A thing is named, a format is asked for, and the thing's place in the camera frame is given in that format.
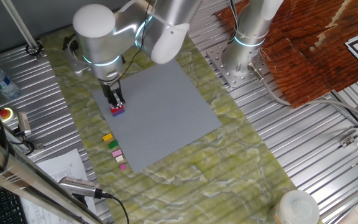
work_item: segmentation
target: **brown wooden board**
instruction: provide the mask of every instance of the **brown wooden board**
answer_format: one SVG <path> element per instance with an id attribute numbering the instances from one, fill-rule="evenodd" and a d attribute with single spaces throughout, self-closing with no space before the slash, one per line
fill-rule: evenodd
<path id="1" fill-rule="evenodd" d="M 237 12 L 248 4 L 236 4 Z M 234 27 L 230 8 L 216 16 Z M 345 43 L 358 36 L 358 0 L 284 0 L 262 46 L 278 86 L 296 108 L 358 82 Z"/>

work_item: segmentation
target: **paper document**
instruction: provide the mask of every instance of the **paper document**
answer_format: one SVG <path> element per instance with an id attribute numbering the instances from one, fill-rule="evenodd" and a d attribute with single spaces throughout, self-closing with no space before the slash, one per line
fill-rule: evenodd
<path id="1" fill-rule="evenodd" d="M 51 176 L 53 180 L 59 182 L 63 177 L 75 177 L 88 180 L 81 157 L 76 149 L 53 159 L 37 164 L 43 171 Z M 85 197 L 88 208 L 96 213 L 94 200 Z M 70 222 L 58 217 L 48 210 L 21 198 L 24 214 L 29 224 L 69 224 Z"/>

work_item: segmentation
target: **red button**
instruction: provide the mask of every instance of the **red button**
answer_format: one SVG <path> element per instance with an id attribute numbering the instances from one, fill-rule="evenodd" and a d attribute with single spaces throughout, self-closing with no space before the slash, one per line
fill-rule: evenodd
<path id="1" fill-rule="evenodd" d="M 1 116 L 1 118 L 3 118 L 3 119 L 8 118 L 9 115 L 10 115 L 10 112 L 9 112 L 8 110 L 2 109 L 2 110 L 0 111 L 0 116 Z"/>

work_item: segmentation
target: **corrugated metal surface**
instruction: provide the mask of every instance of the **corrugated metal surface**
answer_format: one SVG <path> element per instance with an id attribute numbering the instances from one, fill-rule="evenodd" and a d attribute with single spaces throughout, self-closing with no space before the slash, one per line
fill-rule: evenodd
<path id="1" fill-rule="evenodd" d="M 14 83 L 21 89 L 18 99 L 7 101 L 0 94 L 0 108 L 10 107 L 15 111 L 25 111 L 30 122 L 32 134 L 28 140 L 42 142 L 44 150 L 35 151 L 30 158 L 34 162 L 44 161 L 73 149 L 82 158 L 88 179 L 96 181 L 92 165 L 82 145 L 73 118 L 67 108 L 60 87 L 44 53 L 43 60 L 27 55 L 24 47 L 0 55 L 0 67 L 5 69 Z M 17 127 L 17 119 L 8 126 Z M 107 203 L 95 200 L 98 216 L 112 220 Z"/>
<path id="2" fill-rule="evenodd" d="M 231 32 L 213 15 L 225 7 L 226 0 L 204 0 L 191 23 L 189 36 L 205 57 L 208 47 L 225 41 Z M 26 111 L 33 130 L 29 140 L 42 142 L 45 147 L 30 158 L 39 162 L 77 149 L 89 180 L 97 181 L 48 58 L 36 61 L 21 47 L 1 54 L 0 67 L 22 93 L 9 102 L 0 94 L 0 106 Z M 216 75 L 225 84 L 218 71 Z M 282 95 L 271 75 L 267 80 L 274 92 Z M 322 214 L 358 189 L 358 149 L 339 144 L 354 130 L 353 124 L 332 106 L 291 109 L 276 103 L 257 80 L 235 90 L 225 86 L 294 184 L 316 199 Z M 358 83 L 339 94 L 356 106 Z M 17 120 L 9 126 L 16 127 Z M 104 200 L 96 201 L 96 209 L 103 220 L 112 219 Z"/>
<path id="3" fill-rule="evenodd" d="M 203 7 L 223 2 L 208 1 Z M 205 57 L 209 47 L 225 41 L 231 33 L 230 27 L 213 15 L 217 8 L 200 10 L 189 32 Z M 295 110 L 281 105 L 256 79 L 233 90 L 215 71 L 294 184 L 316 199 L 321 214 L 327 216 L 323 221 L 341 212 L 326 213 L 358 189 L 358 149 L 339 144 L 354 131 L 354 124 L 331 105 L 308 105 Z M 275 94 L 282 96 L 273 77 L 268 75 L 266 79 Z M 339 94 L 350 105 L 358 105 L 358 83 Z"/>

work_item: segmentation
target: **water bottle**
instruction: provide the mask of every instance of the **water bottle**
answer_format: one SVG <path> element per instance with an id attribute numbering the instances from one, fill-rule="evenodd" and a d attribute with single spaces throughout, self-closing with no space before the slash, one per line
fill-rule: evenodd
<path id="1" fill-rule="evenodd" d="M 14 98 L 19 97 L 20 91 L 17 85 L 11 81 L 11 79 L 6 75 L 5 71 L 0 69 L 0 92 L 8 100 L 13 100 Z"/>

